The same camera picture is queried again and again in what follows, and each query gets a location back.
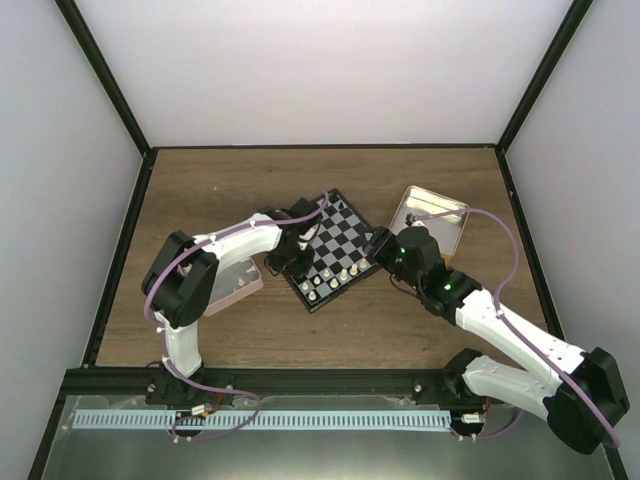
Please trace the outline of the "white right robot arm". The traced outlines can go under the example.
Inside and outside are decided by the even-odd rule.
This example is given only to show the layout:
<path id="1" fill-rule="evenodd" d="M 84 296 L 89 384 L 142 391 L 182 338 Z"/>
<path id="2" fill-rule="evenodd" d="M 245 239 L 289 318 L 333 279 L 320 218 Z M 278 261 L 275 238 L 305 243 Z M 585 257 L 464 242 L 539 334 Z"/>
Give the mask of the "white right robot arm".
<path id="1" fill-rule="evenodd" d="M 509 403 L 544 420 L 573 450 L 590 454 L 599 445 L 617 448 L 616 424 L 630 404 L 614 357 L 586 351 L 538 328 L 501 304 L 469 275 L 446 265 L 424 226 L 393 233 L 370 230 L 365 252 L 393 279 L 407 284 L 429 313 L 490 343 L 515 367 L 467 352 L 444 378 L 447 396 L 465 403 L 473 396 Z"/>

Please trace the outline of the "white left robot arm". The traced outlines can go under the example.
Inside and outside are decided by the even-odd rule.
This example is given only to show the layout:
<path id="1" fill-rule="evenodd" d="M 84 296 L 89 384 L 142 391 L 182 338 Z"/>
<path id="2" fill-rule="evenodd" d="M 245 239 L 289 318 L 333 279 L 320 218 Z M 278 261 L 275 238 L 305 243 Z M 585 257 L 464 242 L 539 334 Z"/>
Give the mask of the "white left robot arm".
<path id="1" fill-rule="evenodd" d="M 289 209 L 267 208 L 217 232 L 169 235 L 146 274 L 143 314 L 161 335 L 161 363 L 172 377 L 170 393 L 181 403 L 204 392 L 198 321 L 210 305 L 216 277 L 236 263 L 264 253 L 276 274 L 301 276 L 311 268 L 310 246 L 329 204 L 299 199 Z"/>

